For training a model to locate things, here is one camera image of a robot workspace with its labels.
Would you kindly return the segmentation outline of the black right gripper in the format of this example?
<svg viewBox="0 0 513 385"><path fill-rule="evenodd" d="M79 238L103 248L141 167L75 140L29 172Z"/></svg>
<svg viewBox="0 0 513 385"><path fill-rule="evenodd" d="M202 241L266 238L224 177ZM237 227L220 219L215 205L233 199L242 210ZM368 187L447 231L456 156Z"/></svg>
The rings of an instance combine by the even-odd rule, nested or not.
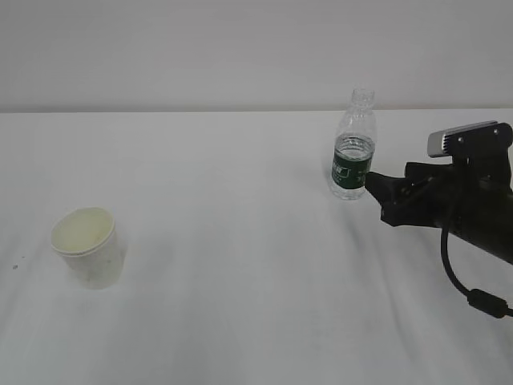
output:
<svg viewBox="0 0 513 385"><path fill-rule="evenodd" d="M408 162L404 177L366 174L365 187L394 227L511 231L511 166L507 159Z"/></svg>

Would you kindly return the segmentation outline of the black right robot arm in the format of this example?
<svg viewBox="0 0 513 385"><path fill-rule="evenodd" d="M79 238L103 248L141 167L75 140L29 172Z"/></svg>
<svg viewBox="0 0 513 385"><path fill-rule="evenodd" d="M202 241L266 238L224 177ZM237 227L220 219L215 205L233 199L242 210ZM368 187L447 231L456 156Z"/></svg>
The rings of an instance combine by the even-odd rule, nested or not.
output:
<svg viewBox="0 0 513 385"><path fill-rule="evenodd" d="M388 225L442 228L448 222L456 237L512 263L511 172L504 160L489 165L409 162L403 177L369 172L365 187Z"/></svg>

